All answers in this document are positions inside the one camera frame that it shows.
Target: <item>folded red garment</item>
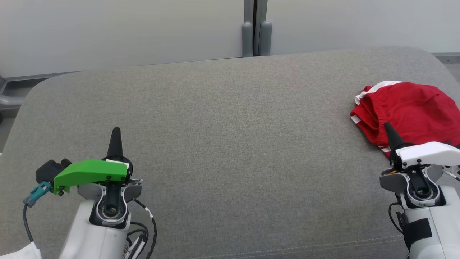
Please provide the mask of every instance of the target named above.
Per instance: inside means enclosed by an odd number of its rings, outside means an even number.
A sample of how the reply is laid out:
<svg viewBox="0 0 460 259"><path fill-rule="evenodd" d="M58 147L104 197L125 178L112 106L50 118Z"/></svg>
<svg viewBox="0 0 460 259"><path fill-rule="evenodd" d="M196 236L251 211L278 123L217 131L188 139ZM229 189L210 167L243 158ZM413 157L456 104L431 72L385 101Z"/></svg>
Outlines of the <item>folded red garment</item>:
<svg viewBox="0 0 460 259"><path fill-rule="evenodd" d="M372 144L390 155L384 123L390 122L408 143L460 144L460 111L437 87L400 81L366 86L355 97L351 119Z"/></svg>

